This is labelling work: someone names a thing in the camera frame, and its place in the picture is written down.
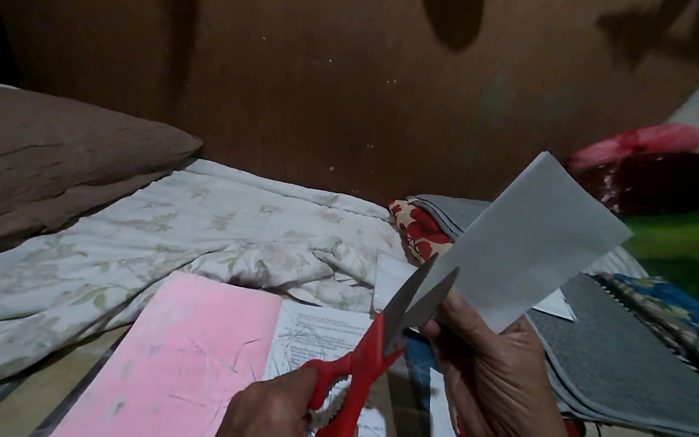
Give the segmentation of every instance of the white paper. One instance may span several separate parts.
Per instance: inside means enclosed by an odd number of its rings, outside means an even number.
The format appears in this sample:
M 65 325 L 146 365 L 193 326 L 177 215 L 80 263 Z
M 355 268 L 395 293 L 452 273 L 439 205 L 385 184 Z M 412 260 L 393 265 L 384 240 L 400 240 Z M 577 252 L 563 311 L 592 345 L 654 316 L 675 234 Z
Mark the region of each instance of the white paper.
M 310 359 L 333 361 L 341 358 L 355 349 L 371 322 L 367 314 L 284 301 L 263 378 L 269 380 L 296 370 Z M 310 435 L 325 426 L 339 410 L 347 386 L 348 380 L 334 386 L 323 408 L 313 414 Z M 358 419 L 359 437 L 379 435 L 395 437 L 387 374 L 380 376 L 371 386 L 366 406 Z
M 432 437 L 457 437 L 452 426 L 444 376 L 433 368 L 430 369 L 430 425 Z
M 374 298 L 371 307 L 374 313 L 381 313 L 398 289 L 409 279 L 417 267 L 406 261 L 379 252 L 377 254 L 377 280 L 374 285 Z
M 571 322 L 576 321 L 573 308 L 566 302 L 566 297 L 560 289 L 556 289 L 554 293 L 546 296 L 544 300 L 534 305 L 533 309 Z
M 410 263 L 403 262 L 386 253 L 379 253 L 377 257 L 377 284 L 374 286 L 374 311 L 381 313 L 398 289 L 416 270 L 417 267 Z M 556 289 L 538 304 L 534 305 L 533 308 L 542 313 L 548 313 L 570 321 L 576 319 L 571 306 L 566 302 L 566 297 L 560 289 Z
M 439 256 L 413 303 L 460 266 L 455 289 L 500 332 L 630 235 L 541 153 Z

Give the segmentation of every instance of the scissor blade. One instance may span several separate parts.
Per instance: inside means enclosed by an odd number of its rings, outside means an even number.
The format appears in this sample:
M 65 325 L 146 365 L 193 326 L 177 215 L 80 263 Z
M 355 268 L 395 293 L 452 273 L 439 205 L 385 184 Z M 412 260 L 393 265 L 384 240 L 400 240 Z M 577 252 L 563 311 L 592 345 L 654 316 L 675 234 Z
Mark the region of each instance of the scissor blade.
M 422 299 L 412 305 L 412 308 L 404 313 L 403 317 L 400 318 L 396 325 L 388 326 L 385 316 L 384 329 L 390 330 L 385 331 L 383 337 L 384 343 L 382 343 L 382 351 L 385 357 L 406 345 L 406 341 L 403 338 L 404 329 L 422 325 L 430 320 L 433 314 L 436 313 L 439 304 L 447 297 L 447 293 L 449 293 L 452 288 L 454 280 L 457 279 L 459 272 L 459 267 L 455 267 L 447 276 L 441 279 L 438 284 L 434 285 L 428 293 L 425 293 Z
M 447 297 L 447 293 L 452 289 L 455 279 L 458 278 L 460 267 L 455 267 L 447 276 L 436 284 L 427 294 L 422 296 L 403 318 L 402 330 L 407 327 L 418 327 L 436 314 L 439 305 Z
M 403 317 L 406 314 L 406 309 L 409 308 L 409 304 L 412 303 L 414 295 L 417 294 L 419 286 L 422 281 L 425 281 L 425 277 L 430 272 L 430 268 L 433 263 L 436 262 L 438 258 L 438 253 L 434 253 L 428 261 L 423 263 L 419 268 L 409 276 L 409 279 L 401 285 L 401 288 L 395 293 L 387 306 L 384 307 L 382 313 L 384 314 L 384 336 L 382 338 L 382 344 L 385 350 L 387 350 L 387 345 L 396 335 L 400 333 L 401 330 L 398 327 L 403 322 Z

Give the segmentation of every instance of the pink bag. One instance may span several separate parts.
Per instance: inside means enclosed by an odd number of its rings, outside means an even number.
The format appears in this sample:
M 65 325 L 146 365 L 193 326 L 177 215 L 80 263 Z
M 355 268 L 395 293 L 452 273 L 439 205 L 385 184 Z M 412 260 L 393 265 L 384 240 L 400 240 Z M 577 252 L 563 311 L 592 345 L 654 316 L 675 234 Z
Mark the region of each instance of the pink bag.
M 566 167 L 572 174 L 636 153 L 696 152 L 699 132 L 686 124 L 659 124 L 624 132 L 588 145 L 571 155 Z

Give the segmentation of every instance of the pink paper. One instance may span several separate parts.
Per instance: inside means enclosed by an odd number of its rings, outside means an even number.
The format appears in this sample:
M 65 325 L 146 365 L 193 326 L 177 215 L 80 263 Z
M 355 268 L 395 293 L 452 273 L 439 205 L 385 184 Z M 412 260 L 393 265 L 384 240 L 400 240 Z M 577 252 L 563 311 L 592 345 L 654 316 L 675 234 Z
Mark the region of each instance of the pink paper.
M 172 273 L 53 437 L 214 435 L 263 375 L 281 302 Z

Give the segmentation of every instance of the hand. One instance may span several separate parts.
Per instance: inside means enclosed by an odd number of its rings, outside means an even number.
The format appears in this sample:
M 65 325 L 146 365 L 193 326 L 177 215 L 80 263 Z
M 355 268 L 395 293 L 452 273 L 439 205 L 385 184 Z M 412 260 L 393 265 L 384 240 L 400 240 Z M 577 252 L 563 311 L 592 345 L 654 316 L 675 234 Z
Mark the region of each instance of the hand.
M 231 398 L 216 437 L 305 436 L 307 405 L 316 385 L 314 369 L 298 369 L 270 381 L 254 382 Z
M 544 346 L 524 317 L 494 333 L 451 291 L 437 319 L 420 332 L 436 351 L 463 437 L 566 435 L 546 373 Z

